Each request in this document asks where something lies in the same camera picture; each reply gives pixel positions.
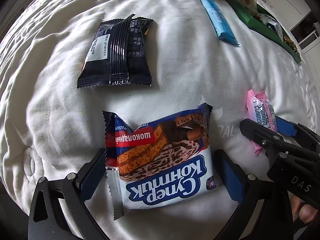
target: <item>green tray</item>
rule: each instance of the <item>green tray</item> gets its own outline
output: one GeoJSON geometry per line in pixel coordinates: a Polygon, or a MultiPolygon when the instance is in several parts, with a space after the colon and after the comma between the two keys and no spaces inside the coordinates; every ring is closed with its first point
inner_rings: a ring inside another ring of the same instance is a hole
{"type": "MultiPolygon", "coordinates": [[[[272,30],[270,30],[268,27],[266,27],[263,23],[259,22],[257,19],[253,18],[250,13],[237,1],[237,0],[225,0],[236,12],[239,19],[249,27],[249,29],[260,33],[261,35],[265,36],[269,40],[272,40],[276,44],[280,45],[282,48],[284,48],[287,52],[290,53],[290,55],[294,58],[294,60],[299,63],[301,62],[301,58],[289,47],[288,44],[281,41],[279,36],[275,34],[272,30]]],[[[262,8],[260,5],[257,4],[257,10],[259,13],[263,13],[266,15],[269,15],[273,18],[275,18],[273,15],[271,15],[268,11],[266,11],[264,8],[262,8]]],[[[288,37],[288,34],[284,31],[282,28],[283,35],[288,37]]]]}

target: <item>bedspread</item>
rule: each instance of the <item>bedspread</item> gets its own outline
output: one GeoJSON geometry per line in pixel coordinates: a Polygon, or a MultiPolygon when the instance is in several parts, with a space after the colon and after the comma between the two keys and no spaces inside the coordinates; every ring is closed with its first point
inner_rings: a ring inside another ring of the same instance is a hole
{"type": "MultiPolygon", "coordinates": [[[[63,179],[104,147],[102,110],[137,128],[207,102],[213,106],[212,150],[223,148],[259,179],[267,179],[268,161],[253,154],[239,130],[247,117],[248,90],[265,90],[277,115],[319,132],[319,95],[309,66],[304,60],[297,65],[282,47],[248,29],[227,2],[214,2],[240,47],[217,39],[199,0],[34,0],[29,5],[0,45],[0,175],[27,214],[41,176],[63,179]],[[99,23],[132,13],[154,20],[146,38],[152,86],[77,89],[99,23]]],[[[106,177],[86,204],[111,239],[212,239],[237,206],[220,187],[113,221],[106,177]]]]}

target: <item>white bed sheet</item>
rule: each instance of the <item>white bed sheet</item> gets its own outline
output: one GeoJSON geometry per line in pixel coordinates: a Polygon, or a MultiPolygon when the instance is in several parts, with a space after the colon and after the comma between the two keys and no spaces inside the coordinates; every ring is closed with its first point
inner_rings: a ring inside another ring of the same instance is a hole
{"type": "MultiPolygon", "coordinates": [[[[241,47],[217,39],[199,0],[34,0],[0,45],[0,174],[29,214],[37,180],[77,172],[104,146],[102,110],[139,124],[213,106],[212,150],[223,148],[247,173],[266,179],[239,130],[247,91],[265,90],[276,113],[319,132],[319,95],[309,66],[248,29],[224,0],[214,0],[241,47]],[[151,87],[77,89],[77,78],[100,22],[154,19],[146,44],[151,87]]],[[[63,210],[79,235],[67,208],[63,210]]],[[[191,201],[130,213],[113,221],[104,177],[87,206],[111,239],[212,239],[237,203],[224,187],[191,201]]]]}

